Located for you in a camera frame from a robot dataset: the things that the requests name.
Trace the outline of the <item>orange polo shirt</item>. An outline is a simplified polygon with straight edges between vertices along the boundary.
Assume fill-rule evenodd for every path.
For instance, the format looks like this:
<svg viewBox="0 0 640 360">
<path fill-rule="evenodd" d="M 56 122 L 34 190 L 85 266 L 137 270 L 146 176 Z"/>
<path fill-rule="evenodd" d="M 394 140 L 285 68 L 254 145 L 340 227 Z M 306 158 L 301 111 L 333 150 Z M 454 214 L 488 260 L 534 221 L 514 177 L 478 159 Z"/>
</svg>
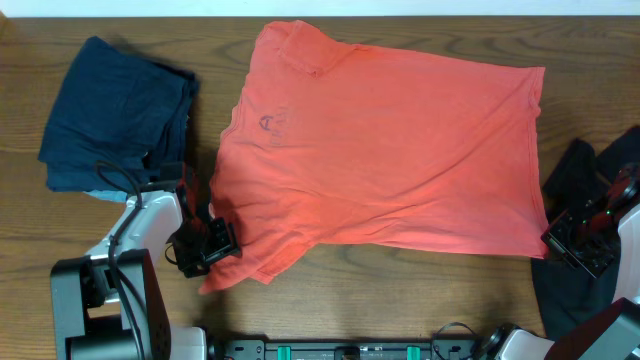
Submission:
<svg viewBox="0 0 640 360">
<path fill-rule="evenodd" d="M 543 83 L 541 67 L 267 24 L 210 182 L 241 252 L 202 291 L 269 283 L 319 244 L 542 257 Z"/>
</svg>

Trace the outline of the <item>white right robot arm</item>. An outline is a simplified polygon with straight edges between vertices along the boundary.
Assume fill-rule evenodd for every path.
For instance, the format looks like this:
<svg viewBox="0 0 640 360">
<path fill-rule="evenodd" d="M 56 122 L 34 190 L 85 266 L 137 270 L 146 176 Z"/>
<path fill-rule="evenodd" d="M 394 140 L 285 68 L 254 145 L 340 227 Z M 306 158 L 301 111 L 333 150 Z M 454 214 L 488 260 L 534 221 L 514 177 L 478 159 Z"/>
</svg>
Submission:
<svg viewBox="0 0 640 360">
<path fill-rule="evenodd" d="M 533 280 L 548 337 L 505 324 L 473 358 L 638 358 L 638 164 L 622 167 L 599 198 L 562 211 L 541 239 L 550 258 Z"/>
</svg>

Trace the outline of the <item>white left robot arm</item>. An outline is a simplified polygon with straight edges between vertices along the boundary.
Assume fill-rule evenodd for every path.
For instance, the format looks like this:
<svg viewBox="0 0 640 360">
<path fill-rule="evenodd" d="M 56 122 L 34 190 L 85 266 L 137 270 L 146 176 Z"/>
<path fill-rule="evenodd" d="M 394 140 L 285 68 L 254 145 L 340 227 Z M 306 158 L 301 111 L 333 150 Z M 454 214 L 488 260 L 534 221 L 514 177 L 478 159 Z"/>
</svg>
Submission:
<svg viewBox="0 0 640 360">
<path fill-rule="evenodd" d="M 197 177 L 183 162 L 163 165 L 146 184 L 124 179 L 126 208 L 109 233 L 51 270 L 56 356 L 211 359 L 205 330 L 170 324 L 155 263 L 164 257 L 187 278 L 204 276 L 238 254 L 234 228 L 199 214 Z"/>
</svg>

